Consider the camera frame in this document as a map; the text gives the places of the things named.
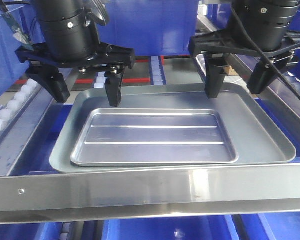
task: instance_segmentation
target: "baking tray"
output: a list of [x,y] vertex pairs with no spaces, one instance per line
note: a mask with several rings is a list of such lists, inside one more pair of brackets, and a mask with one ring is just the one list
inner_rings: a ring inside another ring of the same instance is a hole
[[[238,160],[226,165],[287,163],[296,149],[269,116],[242,87],[225,83],[216,99],[208,99],[202,84],[136,86],[122,88],[122,109],[211,109],[219,113],[228,131]],[[81,92],[72,107],[50,156],[51,166],[61,173],[120,172],[184,168],[177,166],[78,166],[71,154],[91,112],[110,108],[104,89]],[[197,168],[194,164],[187,168]],[[215,167],[220,164],[205,164]]]
[[212,109],[99,108],[71,154],[82,167],[234,163],[238,154]]

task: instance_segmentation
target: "screw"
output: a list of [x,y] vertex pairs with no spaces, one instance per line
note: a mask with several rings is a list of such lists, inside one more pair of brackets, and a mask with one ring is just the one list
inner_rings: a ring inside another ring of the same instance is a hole
[[266,14],[268,12],[268,9],[266,9],[265,7],[261,8],[260,12],[262,14]]
[[18,190],[18,194],[20,194],[20,195],[25,194],[25,193],[26,193],[26,190],[24,190],[24,189],[22,189],[22,188],[20,188],[20,189]]
[[87,69],[85,67],[80,67],[79,68],[79,73],[85,74],[87,72]]

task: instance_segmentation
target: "blue container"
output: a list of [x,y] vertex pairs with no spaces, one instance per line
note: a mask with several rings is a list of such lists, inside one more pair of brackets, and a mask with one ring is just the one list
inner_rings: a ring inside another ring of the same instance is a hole
[[0,240],[58,240],[62,223],[0,225]]
[[195,34],[198,0],[112,0],[102,42],[134,48],[137,56],[188,55]]
[[[34,14],[31,7],[12,6],[11,14],[27,32]],[[36,31],[34,40],[43,42],[40,31]],[[28,68],[28,63],[21,64],[15,51],[21,44],[13,37],[13,33],[0,13],[0,96],[18,80]]]
[[242,215],[250,240],[300,240],[300,212]]
[[102,240],[239,240],[231,216],[107,220]]

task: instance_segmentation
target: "tray rim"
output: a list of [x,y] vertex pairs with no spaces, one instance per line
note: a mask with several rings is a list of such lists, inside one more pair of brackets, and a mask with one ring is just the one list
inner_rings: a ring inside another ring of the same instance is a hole
[[[99,167],[79,167],[71,164],[70,159],[62,159],[64,156],[62,154],[63,143],[60,141],[62,139],[67,139],[68,131],[72,129],[71,121],[79,113],[80,108],[85,103],[85,101],[92,98],[107,98],[106,91],[102,88],[92,88],[86,91],[82,91],[78,94],[77,98],[74,101],[73,107],[70,111],[70,114],[61,130],[58,140],[55,143],[55,146],[51,152],[49,162],[52,168],[60,173],[89,173],[89,172],[98,172],[98,173],[112,173],[112,172],[131,172],[131,171],[160,171],[160,170],[173,170],[173,169],[197,169],[197,168],[215,168],[221,167],[221,165],[226,165],[226,167],[237,168],[244,166],[260,166],[260,165],[281,165],[284,163],[291,162],[296,157],[296,148],[290,142],[290,140],[283,134],[279,127],[272,121],[272,119],[266,114],[266,112],[257,104],[257,102],[246,92],[241,86],[233,83],[224,83],[222,85],[222,92],[231,92],[235,93],[242,98],[244,103],[249,107],[253,106],[254,110],[252,111],[253,115],[258,115],[263,118],[263,121],[259,121],[263,128],[269,130],[272,134],[280,135],[281,140],[285,142],[285,147],[290,151],[290,155],[286,156],[287,160],[276,161],[276,162],[258,162],[258,163],[241,163],[241,164],[204,164],[204,165],[187,165],[187,166],[150,166],[150,167],[120,167],[120,169],[98,169]],[[174,85],[164,85],[164,86],[133,86],[133,87],[124,87],[122,88],[123,96],[136,96],[136,95],[160,95],[160,94],[178,94],[178,93],[204,93],[204,85],[200,83],[191,83],[191,84],[174,84]]]

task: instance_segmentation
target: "black cylindrical motor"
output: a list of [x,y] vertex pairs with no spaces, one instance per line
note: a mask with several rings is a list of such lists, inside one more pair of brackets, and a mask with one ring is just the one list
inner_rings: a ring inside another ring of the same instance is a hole
[[[280,47],[299,5],[300,0],[238,0],[235,8],[252,40],[261,50],[270,52]],[[252,48],[238,25],[234,26],[233,39]]]
[[81,0],[31,0],[44,39],[58,61],[77,61],[94,53],[99,42]]

